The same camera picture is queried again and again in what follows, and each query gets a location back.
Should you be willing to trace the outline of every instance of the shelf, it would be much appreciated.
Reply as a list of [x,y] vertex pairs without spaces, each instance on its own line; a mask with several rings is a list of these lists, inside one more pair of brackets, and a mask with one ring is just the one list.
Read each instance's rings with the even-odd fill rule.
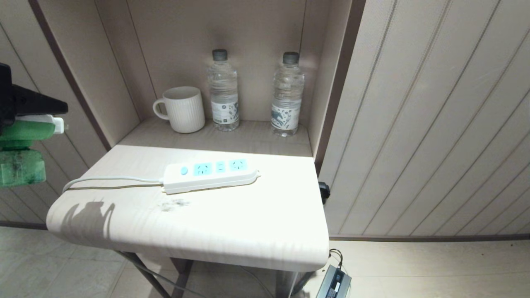
[[293,155],[311,157],[307,129],[298,126],[292,137],[279,137],[272,133],[270,122],[241,121],[232,132],[220,132],[208,119],[198,132],[179,134],[169,121],[149,118],[127,135],[120,145],[211,150],[225,152]]

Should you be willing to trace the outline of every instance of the tiled floor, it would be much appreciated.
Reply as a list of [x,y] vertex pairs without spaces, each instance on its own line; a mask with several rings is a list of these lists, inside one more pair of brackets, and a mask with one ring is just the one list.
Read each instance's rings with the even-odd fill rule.
[[[398,243],[331,241],[352,276],[350,297],[530,297],[530,241]],[[141,256],[176,280],[169,259]],[[329,264],[337,264],[333,258]],[[298,298],[314,298],[319,270]],[[270,270],[247,268],[273,292]],[[171,287],[162,283],[171,292]],[[188,288],[208,298],[268,298],[237,266],[194,262]],[[0,227],[0,298],[158,298],[113,251],[80,247],[46,231]],[[196,297],[186,293],[186,298]]]

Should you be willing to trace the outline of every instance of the white power strip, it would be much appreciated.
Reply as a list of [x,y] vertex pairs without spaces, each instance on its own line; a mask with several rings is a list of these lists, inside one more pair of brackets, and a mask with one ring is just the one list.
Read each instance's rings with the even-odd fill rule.
[[216,160],[197,163],[175,163],[166,167],[166,194],[178,194],[199,189],[251,184],[261,176],[247,159]]

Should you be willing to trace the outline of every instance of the water bottle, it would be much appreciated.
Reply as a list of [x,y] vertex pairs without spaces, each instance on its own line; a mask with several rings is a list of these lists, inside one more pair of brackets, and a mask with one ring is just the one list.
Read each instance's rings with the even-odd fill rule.
[[304,74],[298,67],[299,54],[285,52],[280,68],[274,74],[274,101],[270,122],[275,134],[289,137],[298,130],[302,105]]
[[211,111],[214,126],[229,132],[239,126],[237,71],[228,63],[224,49],[213,50],[214,64],[208,68]]

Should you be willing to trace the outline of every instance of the ceramic mug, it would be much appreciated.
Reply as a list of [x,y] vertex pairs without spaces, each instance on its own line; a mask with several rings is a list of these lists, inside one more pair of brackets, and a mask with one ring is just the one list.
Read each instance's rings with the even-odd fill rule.
[[[167,115],[157,111],[157,105],[165,104]],[[153,111],[164,120],[169,120],[177,133],[193,133],[203,128],[204,109],[200,90],[195,87],[175,87],[166,90],[162,98],[153,103]]]

